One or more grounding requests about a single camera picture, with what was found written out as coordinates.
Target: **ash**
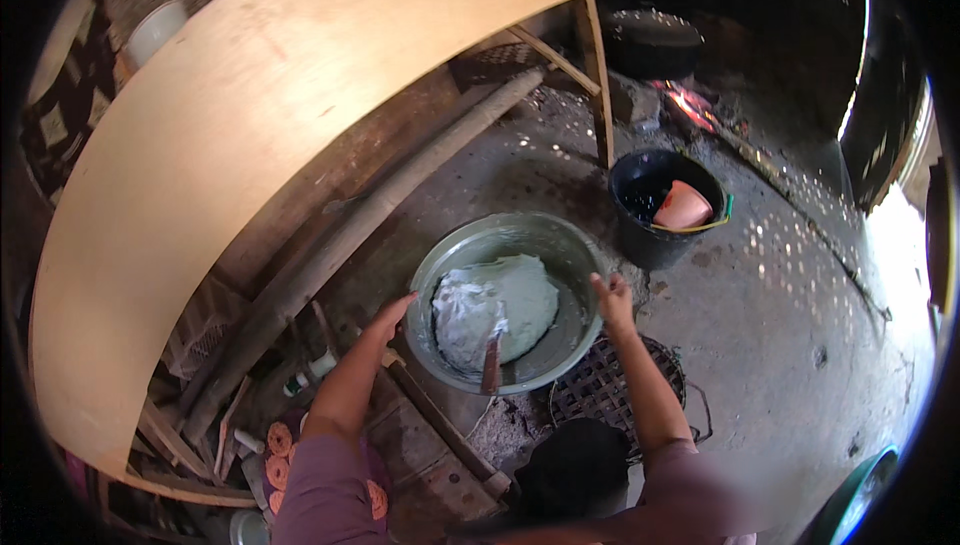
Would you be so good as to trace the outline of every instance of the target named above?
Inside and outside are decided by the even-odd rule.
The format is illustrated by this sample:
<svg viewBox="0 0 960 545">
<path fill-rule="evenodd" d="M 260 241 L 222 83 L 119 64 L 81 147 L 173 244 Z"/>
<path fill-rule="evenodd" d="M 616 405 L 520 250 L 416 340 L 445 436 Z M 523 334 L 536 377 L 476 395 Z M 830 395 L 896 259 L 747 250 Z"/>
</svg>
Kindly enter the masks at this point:
<svg viewBox="0 0 960 545">
<path fill-rule="evenodd" d="M 496 397 L 467 441 L 493 467 L 510 474 L 553 431 L 542 407 L 527 393 Z"/>
</svg>

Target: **hand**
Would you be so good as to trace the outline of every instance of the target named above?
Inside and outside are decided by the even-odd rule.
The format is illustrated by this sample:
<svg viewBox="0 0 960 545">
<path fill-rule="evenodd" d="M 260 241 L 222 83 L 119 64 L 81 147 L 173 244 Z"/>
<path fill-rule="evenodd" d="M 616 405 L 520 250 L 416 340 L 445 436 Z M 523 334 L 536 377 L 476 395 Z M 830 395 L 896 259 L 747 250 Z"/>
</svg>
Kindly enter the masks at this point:
<svg viewBox="0 0 960 545">
<path fill-rule="evenodd" d="M 403 315 L 407 312 L 407 308 L 410 307 L 410 304 L 413 303 L 416 298 L 417 292 L 413 291 L 400 299 L 383 304 L 383 307 L 380 308 L 380 311 L 376 313 L 377 315 L 375 315 L 369 323 L 369 327 L 383 331 L 383 335 L 386 336 L 387 340 L 392 339 L 397 334 L 397 324 L 401 322 Z"/>
<path fill-rule="evenodd" d="M 607 286 L 600 274 L 594 272 L 590 275 L 590 284 L 600 299 L 600 315 L 606 322 L 606 329 L 611 332 L 634 332 L 637 329 L 633 316 L 634 295 L 623 276 L 609 275 Z"/>
</svg>

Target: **dough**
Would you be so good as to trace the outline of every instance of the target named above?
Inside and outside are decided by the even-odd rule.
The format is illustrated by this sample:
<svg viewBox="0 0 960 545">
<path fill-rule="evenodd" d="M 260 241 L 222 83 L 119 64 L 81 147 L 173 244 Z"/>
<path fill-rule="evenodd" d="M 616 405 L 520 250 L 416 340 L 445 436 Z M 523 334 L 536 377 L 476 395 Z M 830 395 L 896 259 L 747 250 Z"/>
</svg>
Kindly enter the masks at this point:
<svg viewBox="0 0 960 545">
<path fill-rule="evenodd" d="M 463 372 L 483 372 L 486 344 L 504 328 L 500 363 L 530 351 L 553 324 L 559 292 L 540 258 L 516 255 L 450 270 L 433 296 L 437 347 Z"/>
</svg>

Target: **water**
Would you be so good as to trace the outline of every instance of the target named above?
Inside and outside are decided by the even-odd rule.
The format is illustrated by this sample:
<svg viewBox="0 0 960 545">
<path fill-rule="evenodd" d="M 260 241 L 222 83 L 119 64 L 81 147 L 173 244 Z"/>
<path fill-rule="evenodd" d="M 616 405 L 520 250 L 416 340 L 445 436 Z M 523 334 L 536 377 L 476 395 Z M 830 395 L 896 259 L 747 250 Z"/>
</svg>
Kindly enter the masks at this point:
<svg viewBox="0 0 960 545">
<path fill-rule="evenodd" d="M 620 195 L 620 200 L 630 215 L 649 224 L 653 222 L 657 210 L 664 204 L 672 185 L 672 180 L 642 176 L 627 185 L 623 194 Z"/>
</svg>

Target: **concrete floor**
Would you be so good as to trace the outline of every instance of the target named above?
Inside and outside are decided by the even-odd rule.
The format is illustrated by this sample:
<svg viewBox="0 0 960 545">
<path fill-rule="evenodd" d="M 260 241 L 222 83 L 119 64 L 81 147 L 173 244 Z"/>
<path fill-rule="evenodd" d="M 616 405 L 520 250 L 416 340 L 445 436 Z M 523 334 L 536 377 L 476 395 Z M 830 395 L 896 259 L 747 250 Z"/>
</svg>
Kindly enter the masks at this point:
<svg viewBox="0 0 960 545">
<path fill-rule="evenodd" d="M 433 244 L 464 223 L 516 210 L 563 217 L 596 240 L 611 271 L 628 278 L 639 329 L 676 347 L 686 375 L 707 393 L 715 433 L 701 449 L 757 455 L 782 470 L 799 502 L 759 541 L 794 542 L 860 461 L 888 443 L 906 443 L 923 405 L 934 351 L 923 224 L 896 189 L 863 221 L 844 205 L 850 196 L 840 198 L 842 169 L 829 139 L 805 137 L 815 133 L 785 120 L 789 106 L 771 94 L 748 88 L 725 99 L 736 100 L 750 139 L 787 168 L 810 213 L 862 266 L 892 322 L 866 308 L 793 209 L 713 140 L 688 150 L 734 195 L 732 220 L 706 232 L 668 270 L 632 266 L 618 253 L 587 108 L 574 95 L 541 89 L 424 182 L 325 287 L 335 328 L 353 329 L 356 306 L 372 314 L 402 294 Z M 615 149 L 619 157 L 678 142 L 665 131 L 641 137 L 618 128 Z M 394 345 L 407 353 L 402 339 Z M 457 428 L 470 433 L 489 400 L 409 365 Z M 704 427 L 699 398 L 691 391 L 688 401 L 690 423 Z M 639 468 L 632 477 L 642 478 Z"/>
</svg>

